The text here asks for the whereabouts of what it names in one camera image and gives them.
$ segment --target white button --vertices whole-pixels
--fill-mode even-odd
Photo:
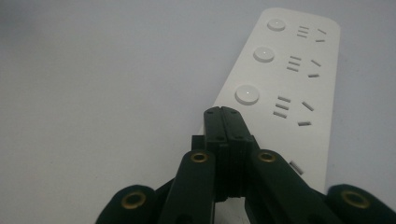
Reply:
[[[270,20],[267,24],[268,28],[272,31],[283,31],[286,27],[285,22],[279,19]]]
[[[271,49],[259,47],[254,50],[253,57],[261,63],[270,63],[274,59],[275,54]]]
[[[254,105],[259,100],[259,91],[249,85],[240,86],[235,92],[235,99],[242,105]]]

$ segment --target electrical outlet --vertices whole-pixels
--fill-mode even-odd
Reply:
[[[259,146],[282,155],[319,192],[325,190],[339,39],[330,19],[265,10],[214,103],[238,110]]]

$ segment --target socket slot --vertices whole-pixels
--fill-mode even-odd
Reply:
[[[318,29],[318,31],[321,32],[321,33],[323,33],[324,35],[327,34],[326,32],[324,32],[324,31],[322,31],[322,30],[320,30],[320,29]]]
[[[298,30],[299,33],[308,34],[307,31]]]
[[[289,110],[289,107],[285,105],[275,104],[275,106],[284,110]]]
[[[289,165],[295,172],[297,172],[297,174],[302,175],[304,173],[304,171],[294,161],[290,161]]]
[[[310,126],[310,125],[312,125],[311,121],[298,122],[298,126]]]
[[[296,56],[290,56],[290,58],[291,58],[291,59],[298,60],[298,61],[300,61],[300,60],[301,60],[301,58],[299,58],[299,57],[296,57]]]
[[[306,35],[300,35],[300,34],[297,34],[297,36],[300,36],[300,37],[303,37],[303,38],[307,38],[308,37]]]
[[[319,74],[310,74],[308,77],[319,77]]]
[[[293,72],[298,72],[298,69],[297,69],[297,68],[287,67],[287,69],[289,69],[290,71],[293,71]]]
[[[310,111],[314,111],[314,107],[309,105],[307,102],[302,102],[303,105],[305,105],[306,108],[308,108]]]
[[[276,111],[274,111],[274,115],[276,115],[276,116],[278,116],[278,117],[281,117],[281,118],[283,118],[283,119],[285,119],[285,118],[288,117],[287,115],[282,114],[282,113],[279,113],[279,112],[276,112]]]
[[[311,60],[311,63],[314,63],[317,67],[321,67],[321,64],[315,60]]]
[[[278,96],[277,99],[278,99],[278,100],[281,100],[281,101],[284,101],[284,102],[288,102],[288,103],[291,102],[291,99],[288,99],[288,98],[283,97],[283,96]]]
[[[289,62],[289,64],[293,64],[293,65],[300,66],[300,64],[299,64],[299,63],[294,63],[294,62]]]

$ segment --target outlet socket hole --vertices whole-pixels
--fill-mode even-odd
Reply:
[[[310,121],[298,122],[298,126],[310,126],[310,125],[312,125]]]
[[[322,31],[322,30],[320,30],[320,29],[318,29],[318,31],[321,32],[321,33],[323,33],[324,35],[327,34],[326,32],[324,32],[324,31]]]
[[[303,105],[305,105],[306,108],[308,108],[310,111],[314,111],[314,107],[311,105],[307,104],[306,102],[303,102]]]
[[[299,63],[294,63],[294,62],[289,62],[289,64],[294,64],[294,65],[300,66]]]
[[[289,107],[288,107],[288,106],[285,106],[285,105],[276,104],[276,107],[281,108],[281,109],[284,109],[284,110],[289,110]]]
[[[290,71],[293,71],[293,72],[298,72],[297,68],[287,67],[287,69],[289,69]]]
[[[314,63],[317,67],[321,67],[321,64],[315,60],[311,60],[311,63]]]
[[[299,57],[296,57],[296,56],[290,56],[290,58],[291,58],[291,59],[298,60],[298,61],[300,61],[300,60],[301,60],[301,58],[299,58]]]
[[[278,96],[278,97],[277,97],[277,99],[278,99],[278,100],[281,100],[281,101],[284,101],[284,102],[288,102],[288,103],[290,103],[290,102],[291,102],[291,100],[290,100],[290,99],[288,99],[288,98],[285,98],[285,97],[283,97],[283,96]]]
[[[304,173],[304,171],[294,161],[290,161],[289,165],[295,172],[297,172],[297,174],[302,175]]]
[[[288,117],[287,115],[282,114],[282,113],[279,113],[279,112],[276,112],[276,111],[274,111],[274,115],[276,115],[276,116],[278,116],[278,117],[281,117],[281,118],[283,118],[283,119],[285,119],[285,118]]]
[[[300,32],[300,33],[303,33],[303,34],[308,34],[308,32],[307,32],[307,31],[302,31],[302,30],[299,30],[298,32]]]

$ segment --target white surface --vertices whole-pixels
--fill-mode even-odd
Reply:
[[[396,2],[8,0],[0,223],[93,223],[119,189],[172,178],[269,7],[341,26],[327,186],[396,209]]]
[[[274,20],[286,28],[269,28]],[[214,103],[238,110],[261,148],[293,161],[304,172],[301,178],[322,193],[339,40],[340,28],[330,19],[279,7],[264,10]],[[235,100],[235,94],[246,100]]]

